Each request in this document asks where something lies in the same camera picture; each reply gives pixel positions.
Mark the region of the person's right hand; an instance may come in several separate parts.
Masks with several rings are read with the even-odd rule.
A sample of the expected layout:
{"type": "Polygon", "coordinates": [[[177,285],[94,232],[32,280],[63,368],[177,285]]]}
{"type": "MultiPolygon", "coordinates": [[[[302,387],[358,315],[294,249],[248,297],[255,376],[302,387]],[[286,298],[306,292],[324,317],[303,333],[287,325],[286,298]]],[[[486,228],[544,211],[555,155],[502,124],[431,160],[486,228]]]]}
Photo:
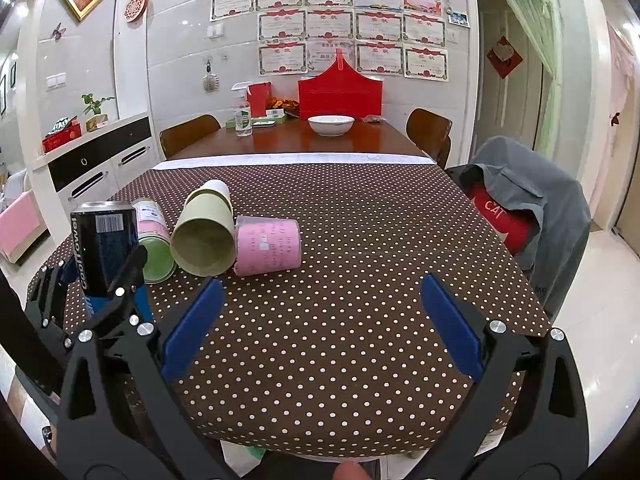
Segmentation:
{"type": "Polygon", "coordinates": [[[371,477],[360,464],[343,462],[334,469],[332,480],[371,480],[371,477]]]}

